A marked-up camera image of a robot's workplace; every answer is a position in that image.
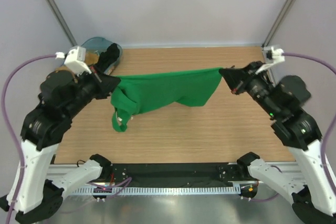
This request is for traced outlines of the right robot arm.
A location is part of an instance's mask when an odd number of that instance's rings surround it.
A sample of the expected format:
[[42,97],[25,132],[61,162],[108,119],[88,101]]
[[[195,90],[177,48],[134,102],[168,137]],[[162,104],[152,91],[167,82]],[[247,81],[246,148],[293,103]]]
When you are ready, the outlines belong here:
[[291,204],[303,223],[335,223],[335,193],[330,185],[335,176],[324,173],[328,161],[321,154],[322,134],[302,108],[311,97],[304,81],[289,75],[273,85],[260,61],[243,68],[221,68],[219,73],[232,94],[247,92],[270,116],[274,134],[295,158],[305,182],[290,180],[253,152],[237,160],[238,177],[264,182]]

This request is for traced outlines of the green tank top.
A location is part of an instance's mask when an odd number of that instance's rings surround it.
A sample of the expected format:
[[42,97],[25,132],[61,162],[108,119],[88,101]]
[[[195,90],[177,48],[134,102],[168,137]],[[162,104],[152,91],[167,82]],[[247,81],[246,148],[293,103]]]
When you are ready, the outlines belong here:
[[204,106],[222,79],[219,68],[121,76],[111,96],[116,132],[125,132],[128,122],[174,102],[189,107]]

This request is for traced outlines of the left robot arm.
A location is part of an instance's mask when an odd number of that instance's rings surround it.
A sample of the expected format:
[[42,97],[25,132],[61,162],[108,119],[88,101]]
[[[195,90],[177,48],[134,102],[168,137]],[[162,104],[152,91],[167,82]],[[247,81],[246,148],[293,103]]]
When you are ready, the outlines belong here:
[[[23,122],[20,147],[24,175],[16,175],[10,193],[1,197],[1,208],[14,204],[18,223],[36,223],[50,218],[70,193],[82,185],[111,177],[111,162],[94,154],[83,165],[56,179],[47,179],[50,162],[73,118],[93,99],[106,99],[120,78],[94,71],[74,78],[69,71],[50,73],[40,85],[39,104]],[[15,186],[19,185],[18,194]]]

